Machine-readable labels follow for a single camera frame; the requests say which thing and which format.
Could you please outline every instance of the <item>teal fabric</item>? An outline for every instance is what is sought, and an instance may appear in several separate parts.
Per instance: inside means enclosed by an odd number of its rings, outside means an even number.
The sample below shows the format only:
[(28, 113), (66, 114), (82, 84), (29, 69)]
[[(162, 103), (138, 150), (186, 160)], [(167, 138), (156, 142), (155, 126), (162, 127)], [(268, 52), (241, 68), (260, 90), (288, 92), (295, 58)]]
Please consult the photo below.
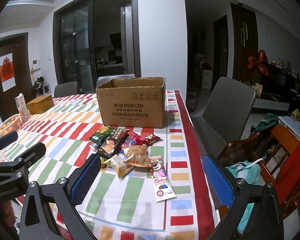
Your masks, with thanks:
[(268, 129), (272, 126), (275, 126), (276, 124), (278, 124), (278, 117), (274, 114), (267, 113), (265, 115), (264, 119), (262, 119), (260, 121), (260, 123), (257, 125), (257, 127), (253, 131), (253, 133), (263, 131), (263, 130)]
[[(230, 167), (226, 167), (230, 172), (231, 174), (237, 178), (237, 170), (235, 168), (235, 165), (237, 165), (239, 163), (236, 163), (234, 165), (231, 165)], [(249, 164), (251, 164), (250, 162), (248, 161), (245, 161), (245, 162), (242, 162), (240, 163), (242, 164), (244, 167), (245, 166), (248, 166)], [(256, 163), (254, 165), (252, 165), (250, 168), (247, 168), (245, 170), (243, 170), (243, 172), (245, 173), (244, 176), (242, 176), (242, 172), (240, 172), (240, 175), (241, 176), (238, 176), (238, 178), (242, 178), (242, 177), (245, 177), (244, 179), (249, 183), (249, 184), (255, 184), (255, 185), (258, 185), (258, 176), (260, 174), (260, 166)], [(242, 234), (244, 228), (246, 227), (247, 225), (247, 222), (248, 222), (248, 219), (250, 217), (250, 214), (251, 214), (251, 211), (252, 211), (252, 208), (253, 208), (253, 203), (250, 203), (247, 205), (247, 208), (246, 210), (244, 211), (244, 214), (242, 216), (242, 219), (237, 227), (237, 231)]]

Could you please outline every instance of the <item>wicker basket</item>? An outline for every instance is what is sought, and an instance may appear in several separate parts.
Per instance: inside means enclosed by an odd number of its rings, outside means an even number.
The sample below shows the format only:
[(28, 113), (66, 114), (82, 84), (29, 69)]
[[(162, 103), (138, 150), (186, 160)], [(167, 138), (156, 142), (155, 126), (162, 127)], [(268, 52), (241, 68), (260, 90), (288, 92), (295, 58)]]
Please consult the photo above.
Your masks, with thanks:
[(42, 114), (53, 106), (54, 103), (51, 95), (37, 97), (27, 104), (30, 114)]

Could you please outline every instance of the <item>metal screw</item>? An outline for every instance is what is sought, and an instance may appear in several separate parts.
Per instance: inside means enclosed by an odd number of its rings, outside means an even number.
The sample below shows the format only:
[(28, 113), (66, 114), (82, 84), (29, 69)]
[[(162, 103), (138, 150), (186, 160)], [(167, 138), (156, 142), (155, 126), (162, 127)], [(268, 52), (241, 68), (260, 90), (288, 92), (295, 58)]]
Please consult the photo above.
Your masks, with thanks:
[(36, 181), (31, 181), (30, 182), (30, 187), (35, 187), (37, 185), (37, 182)]
[(267, 182), (267, 186), (268, 186), (269, 188), (273, 188), (273, 187), (274, 187), (274, 185), (273, 185), (272, 182)]
[(65, 178), (65, 177), (62, 177), (62, 178), (58, 179), (59, 184), (65, 184), (66, 181), (67, 181), (67, 178)]
[(240, 185), (243, 185), (246, 183), (246, 181), (243, 179), (243, 178), (237, 178), (237, 182), (240, 184)]

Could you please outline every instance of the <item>decoration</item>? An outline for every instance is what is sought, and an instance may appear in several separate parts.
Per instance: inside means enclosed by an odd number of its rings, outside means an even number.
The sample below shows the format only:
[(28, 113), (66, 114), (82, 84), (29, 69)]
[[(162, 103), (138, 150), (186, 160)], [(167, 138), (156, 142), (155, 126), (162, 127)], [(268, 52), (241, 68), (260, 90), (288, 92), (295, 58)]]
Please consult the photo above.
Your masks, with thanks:
[(253, 68), (258, 68), (258, 70), (260, 71), (260, 73), (269, 76), (269, 70), (268, 68), (263, 64), (263, 63), (267, 63), (268, 62), (268, 58), (266, 56), (266, 53), (264, 50), (260, 50), (258, 53), (258, 60), (256, 59), (256, 57), (254, 56), (249, 56), (247, 59), (247, 68), (249, 70), (252, 70)]
[(0, 57), (0, 77), (3, 92), (13, 88), (16, 85), (12, 53)]

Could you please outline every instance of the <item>colorful tablecloth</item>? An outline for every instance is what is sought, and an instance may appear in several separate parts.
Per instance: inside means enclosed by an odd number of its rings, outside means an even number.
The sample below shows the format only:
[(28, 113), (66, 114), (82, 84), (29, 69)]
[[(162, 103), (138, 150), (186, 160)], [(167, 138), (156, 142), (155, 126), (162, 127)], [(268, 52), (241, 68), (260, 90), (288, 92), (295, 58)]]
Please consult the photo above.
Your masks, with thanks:
[[(29, 181), (40, 185), (55, 183), (82, 166), (92, 153), (89, 136), (102, 126), (95, 94), (55, 98), (54, 103), (47, 112), (24, 123), (18, 141), (2, 151), (11, 161), (35, 143), (44, 143), (45, 156), (29, 168)], [(166, 115), (163, 129), (128, 129), (162, 138), (148, 153), (163, 156), (177, 198), (157, 203), (149, 172), (136, 168), (119, 179), (112, 168), (102, 170), (82, 205), (76, 206), (97, 239), (206, 239), (213, 231), (214, 206), (193, 127), (178, 91), (167, 91)], [(50, 206), (64, 226), (56, 205)]]

